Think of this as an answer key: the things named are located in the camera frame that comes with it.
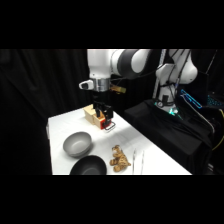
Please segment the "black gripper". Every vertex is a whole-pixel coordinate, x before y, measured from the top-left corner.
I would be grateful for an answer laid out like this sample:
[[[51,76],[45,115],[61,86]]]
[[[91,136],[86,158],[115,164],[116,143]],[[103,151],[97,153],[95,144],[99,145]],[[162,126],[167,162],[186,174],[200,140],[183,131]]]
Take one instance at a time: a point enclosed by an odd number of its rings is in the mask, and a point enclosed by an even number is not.
[[[93,108],[95,109],[95,116],[99,118],[99,114],[105,114],[105,119],[110,120],[113,118],[113,110],[110,105],[105,104],[104,102],[93,102]]]

